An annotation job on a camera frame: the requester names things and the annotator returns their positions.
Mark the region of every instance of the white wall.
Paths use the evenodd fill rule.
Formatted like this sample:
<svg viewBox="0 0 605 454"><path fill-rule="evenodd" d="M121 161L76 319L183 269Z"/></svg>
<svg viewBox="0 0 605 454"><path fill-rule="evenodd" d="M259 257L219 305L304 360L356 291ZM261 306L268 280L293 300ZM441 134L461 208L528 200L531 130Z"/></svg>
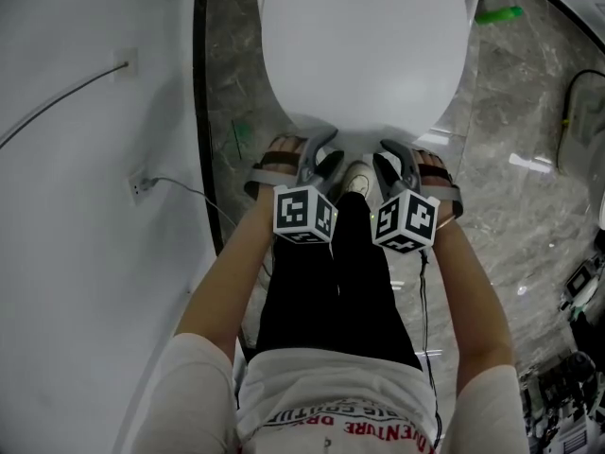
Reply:
<svg viewBox="0 0 605 454"><path fill-rule="evenodd" d="M138 47L0 150L0 451L106 454L124 442L154 359L213 260L191 81L193 0L0 0L0 135Z"/></svg>

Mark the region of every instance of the forearm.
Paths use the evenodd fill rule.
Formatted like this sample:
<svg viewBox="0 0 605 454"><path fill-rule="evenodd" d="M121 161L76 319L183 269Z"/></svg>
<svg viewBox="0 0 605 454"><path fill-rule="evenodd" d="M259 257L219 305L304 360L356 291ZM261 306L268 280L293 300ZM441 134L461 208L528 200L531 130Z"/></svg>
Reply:
<svg viewBox="0 0 605 454"><path fill-rule="evenodd" d="M177 334L201 335L233 362L235 340L271 239L270 217L253 207L196 289Z"/></svg>
<svg viewBox="0 0 605 454"><path fill-rule="evenodd" d="M513 364L504 310L466 235L455 222L438 231L435 256L458 342L458 391L481 371Z"/></svg>

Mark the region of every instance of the white sleeve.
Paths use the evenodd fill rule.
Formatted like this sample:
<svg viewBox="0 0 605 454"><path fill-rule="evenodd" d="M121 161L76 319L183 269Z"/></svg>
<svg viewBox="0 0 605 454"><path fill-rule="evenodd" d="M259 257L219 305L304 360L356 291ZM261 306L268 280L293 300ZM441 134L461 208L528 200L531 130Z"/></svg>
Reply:
<svg viewBox="0 0 605 454"><path fill-rule="evenodd" d="M174 337L132 453L223 454L236 442L229 359L203 337Z"/></svg>
<svg viewBox="0 0 605 454"><path fill-rule="evenodd" d="M458 396L443 454L529 453L517 372L502 365L471 380Z"/></svg>

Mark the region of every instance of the person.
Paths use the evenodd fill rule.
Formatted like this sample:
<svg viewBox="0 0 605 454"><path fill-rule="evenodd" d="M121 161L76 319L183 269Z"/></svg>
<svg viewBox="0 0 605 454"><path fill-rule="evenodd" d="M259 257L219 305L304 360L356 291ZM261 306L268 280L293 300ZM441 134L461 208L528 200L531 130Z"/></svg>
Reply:
<svg viewBox="0 0 605 454"><path fill-rule="evenodd" d="M269 148L302 150L293 136ZM439 157L414 154L442 171L423 184L451 186ZM372 244L366 198L374 181L361 163L345 174L331 246L275 239L258 353L237 410L236 339L273 242L273 190L261 186L164 351L135 454L435 451L435 396L395 306L384 251ZM445 225L433 246L459 350L458 397L441 452L529 452L507 320L452 214L442 202Z"/></svg>

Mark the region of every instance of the white shirt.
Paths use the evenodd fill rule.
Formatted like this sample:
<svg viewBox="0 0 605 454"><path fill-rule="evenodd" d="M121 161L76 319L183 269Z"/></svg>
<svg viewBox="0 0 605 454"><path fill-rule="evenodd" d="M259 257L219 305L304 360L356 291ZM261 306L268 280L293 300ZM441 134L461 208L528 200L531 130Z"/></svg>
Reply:
<svg viewBox="0 0 605 454"><path fill-rule="evenodd" d="M435 397L419 370L308 348L259 354L235 411L232 366L205 338L175 337L135 454L434 452ZM483 372L458 397L442 453L529 452L516 371Z"/></svg>

